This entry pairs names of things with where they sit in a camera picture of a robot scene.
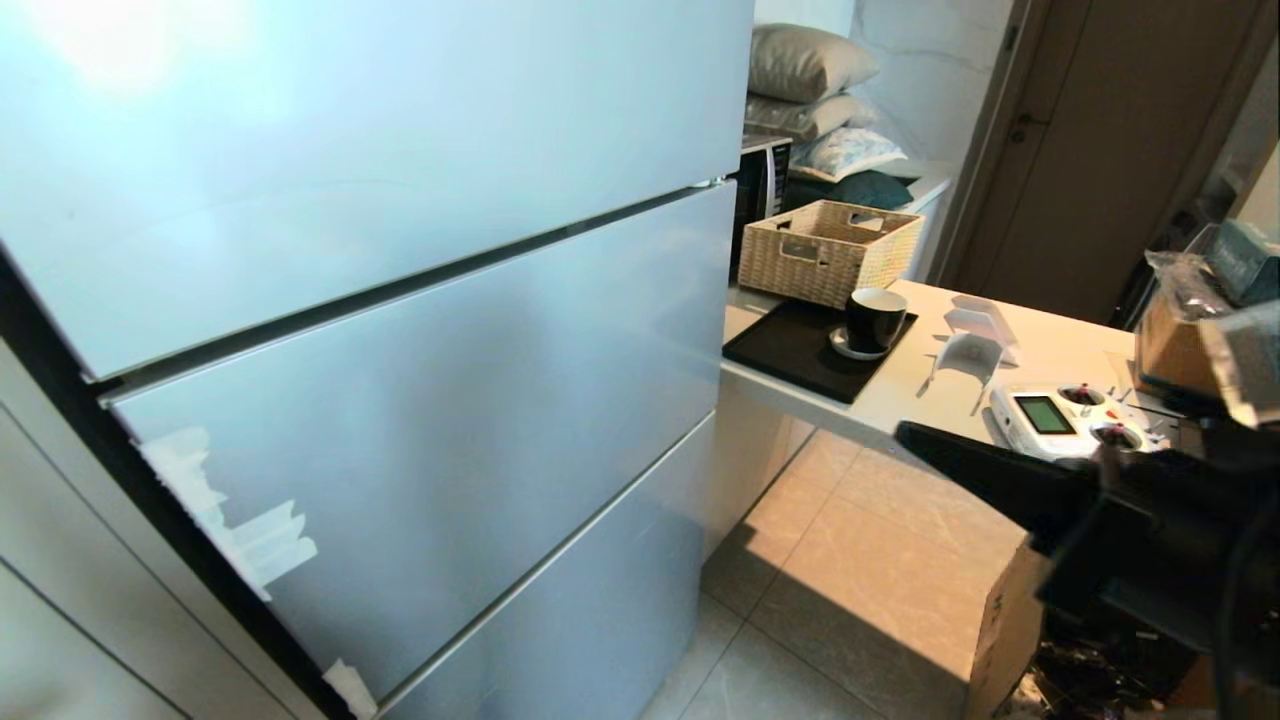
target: saucer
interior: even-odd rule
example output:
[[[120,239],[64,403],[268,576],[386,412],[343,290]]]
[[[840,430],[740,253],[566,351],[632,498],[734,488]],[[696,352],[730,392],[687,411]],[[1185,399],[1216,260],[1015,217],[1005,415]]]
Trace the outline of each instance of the saucer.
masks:
[[[879,360],[888,355],[888,350],[882,350],[881,352],[859,352],[849,347],[849,333],[845,332],[845,328],[836,328],[827,337],[831,340],[831,347],[845,357],[854,360]]]

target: light blue refrigerator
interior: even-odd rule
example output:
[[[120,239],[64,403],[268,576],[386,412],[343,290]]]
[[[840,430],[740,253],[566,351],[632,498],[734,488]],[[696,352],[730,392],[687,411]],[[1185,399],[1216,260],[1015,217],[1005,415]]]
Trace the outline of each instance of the light blue refrigerator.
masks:
[[[0,0],[5,340],[333,715],[628,720],[684,651],[750,17]]]

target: tape residue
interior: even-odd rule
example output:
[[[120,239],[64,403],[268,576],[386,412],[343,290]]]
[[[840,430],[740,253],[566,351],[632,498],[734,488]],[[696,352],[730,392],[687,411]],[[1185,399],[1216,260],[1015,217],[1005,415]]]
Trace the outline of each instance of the tape residue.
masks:
[[[339,657],[324,674],[324,682],[329,683],[334,691],[347,702],[347,710],[358,720],[369,720],[378,714],[378,703],[374,696],[369,694],[369,688],[360,679],[360,673],[347,665]]]
[[[238,528],[227,527],[220,507],[227,496],[211,488],[205,475],[204,462],[209,457],[205,428],[186,428],[145,442],[138,450],[160,482],[264,602],[271,600],[268,583],[316,556],[316,543],[302,537],[306,515],[293,516],[292,500]]]

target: beige floor tile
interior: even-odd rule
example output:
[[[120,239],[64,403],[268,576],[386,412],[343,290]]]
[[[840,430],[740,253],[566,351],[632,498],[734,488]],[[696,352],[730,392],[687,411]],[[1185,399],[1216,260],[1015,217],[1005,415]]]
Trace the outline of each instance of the beige floor tile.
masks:
[[[749,618],[890,720],[954,720],[991,579],[832,497]]]
[[[746,625],[684,720],[881,720],[854,696]]]
[[[678,720],[741,626],[741,618],[699,594],[694,641],[637,720]]]
[[[992,580],[1024,536],[1021,528],[960,486],[879,450],[860,452],[835,495],[972,561]]]
[[[852,465],[861,448],[863,446],[851,439],[818,430],[787,465],[785,474],[803,477],[829,492]]]
[[[750,614],[828,496],[804,477],[778,478],[703,565],[703,591]]]

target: black mug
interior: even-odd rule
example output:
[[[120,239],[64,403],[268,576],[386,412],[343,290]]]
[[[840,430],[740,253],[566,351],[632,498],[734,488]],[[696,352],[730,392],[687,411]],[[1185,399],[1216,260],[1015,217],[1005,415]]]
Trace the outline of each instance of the black mug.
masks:
[[[906,299],[878,287],[855,290],[845,301],[845,331],[851,355],[877,360],[892,347],[906,320]]]

